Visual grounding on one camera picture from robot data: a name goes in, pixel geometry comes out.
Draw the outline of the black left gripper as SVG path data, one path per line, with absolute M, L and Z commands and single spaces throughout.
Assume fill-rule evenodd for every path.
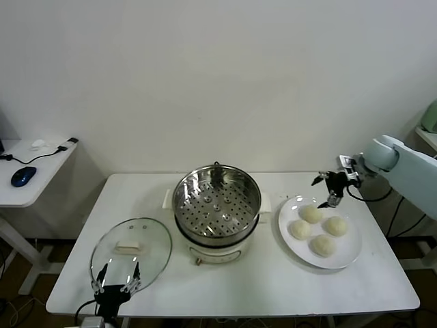
M 141 286 L 140 268 L 137 262 L 130 281 L 125 285 L 108 285 L 103 287 L 107 269 L 108 263 L 105 263 L 98 272 L 97 277 L 92 279 L 91 287 L 95 294 L 94 299 L 98 304 L 97 316 L 116 318 L 120 306 L 128 302 L 131 294 L 135 294 Z

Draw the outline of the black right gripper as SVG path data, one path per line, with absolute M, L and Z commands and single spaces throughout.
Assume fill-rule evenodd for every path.
M 349 182 L 348 177 L 344 171 L 318 172 L 318 175 L 313 179 L 311 186 L 324 180 L 328 189 L 328 198 L 325 202 L 318 205 L 318 208 L 335 208 L 339 205 L 344 196 L 344 189 L 348 186 Z

